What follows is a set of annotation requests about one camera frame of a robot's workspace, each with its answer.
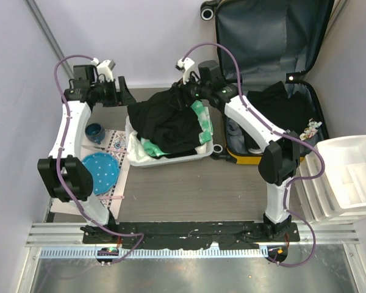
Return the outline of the black garment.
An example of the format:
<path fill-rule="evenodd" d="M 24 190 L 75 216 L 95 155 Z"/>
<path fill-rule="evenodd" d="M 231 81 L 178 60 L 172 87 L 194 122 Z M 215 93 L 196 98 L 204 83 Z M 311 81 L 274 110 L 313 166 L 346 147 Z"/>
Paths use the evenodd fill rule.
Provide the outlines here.
<path fill-rule="evenodd" d="M 195 111 L 185 104 L 186 94 L 174 83 L 168 90 L 127 107 L 129 121 L 140 139 L 149 140 L 167 154 L 188 152 L 201 145 Z"/>
<path fill-rule="evenodd" d="M 309 99 L 297 91 L 288 96 L 285 85 L 279 81 L 263 91 L 248 91 L 248 101 L 276 126 L 302 134 L 315 118 Z"/>
<path fill-rule="evenodd" d="M 195 149 L 191 149 L 188 151 L 183 151 L 179 153 L 171 153 L 171 154 L 163 154 L 157 158 L 157 160 L 183 160 L 186 157 L 198 157 L 199 154 Z"/>

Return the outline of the yellow cartoon hard-shell suitcase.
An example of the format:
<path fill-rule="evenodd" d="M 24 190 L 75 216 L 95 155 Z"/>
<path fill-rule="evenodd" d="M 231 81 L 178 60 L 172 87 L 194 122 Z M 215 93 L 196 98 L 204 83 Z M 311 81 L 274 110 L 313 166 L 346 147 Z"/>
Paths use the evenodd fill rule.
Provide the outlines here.
<path fill-rule="evenodd" d="M 242 91 L 263 91 L 281 81 L 288 96 L 299 91 L 314 109 L 315 121 L 323 124 L 300 148 L 329 137 L 314 88 L 303 81 L 320 51 L 329 23 L 332 1 L 205 1 L 200 15 L 214 20 L 217 63 L 224 78 L 240 82 Z"/>

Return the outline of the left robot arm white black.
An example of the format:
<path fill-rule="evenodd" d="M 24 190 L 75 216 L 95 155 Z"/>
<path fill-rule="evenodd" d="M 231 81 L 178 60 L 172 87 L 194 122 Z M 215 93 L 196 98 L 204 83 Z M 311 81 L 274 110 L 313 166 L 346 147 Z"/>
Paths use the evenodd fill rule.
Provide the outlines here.
<path fill-rule="evenodd" d="M 80 159 L 82 141 L 93 106 L 125 106 L 134 102 L 128 90 L 118 92 L 112 70 L 114 61 L 91 59 L 76 65 L 69 88 L 58 86 L 62 120 L 48 157 L 39 159 L 38 172 L 51 198 L 72 204 L 88 222 L 85 231 L 96 231 L 102 242 L 112 243 L 120 235 L 115 219 L 93 191 L 92 174 Z"/>

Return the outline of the green white tie-dye shirt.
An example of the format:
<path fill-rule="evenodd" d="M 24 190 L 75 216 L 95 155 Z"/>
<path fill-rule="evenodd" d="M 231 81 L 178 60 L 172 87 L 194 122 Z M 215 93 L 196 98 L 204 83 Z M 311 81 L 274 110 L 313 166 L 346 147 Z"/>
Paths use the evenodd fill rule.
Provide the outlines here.
<path fill-rule="evenodd" d="M 152 139 L 138 136 L 144 152 L 154 159 L 163 154 L 179 153 L 195 149 L 198 154 L 206 152 L 212 140 L 213 126 L 209 110 L 200 101 L 154 128 Z"/>

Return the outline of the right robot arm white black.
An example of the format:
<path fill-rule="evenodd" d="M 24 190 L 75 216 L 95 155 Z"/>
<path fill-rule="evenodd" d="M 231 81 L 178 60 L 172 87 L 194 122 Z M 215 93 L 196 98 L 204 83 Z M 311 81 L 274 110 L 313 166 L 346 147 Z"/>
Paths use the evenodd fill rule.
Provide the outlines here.
<path fill-rule="evenodd" d="M 228 82 L 217 61 L 199 64 L 180 60 L 177 69 L 181 80 L 168 90 L 153 94 L 146 101 L 127 107 L 132 131 L 128 135 L 128 153 L 143 154 L 139 164 L 177 160 L 198 154 L 212 136 L 205 130 L 207 122 L 200 113 L 202 101 L 235 121 L 256 143 L 262 154 L 258 170 L 267 184 L 267 207 L 263 216 L 264 236 L 279 240 L 291 226 L 287 189 L 300 164 L 300 139 L 287 134 L 270 122 L 242 95 L 240 85 Z"/>

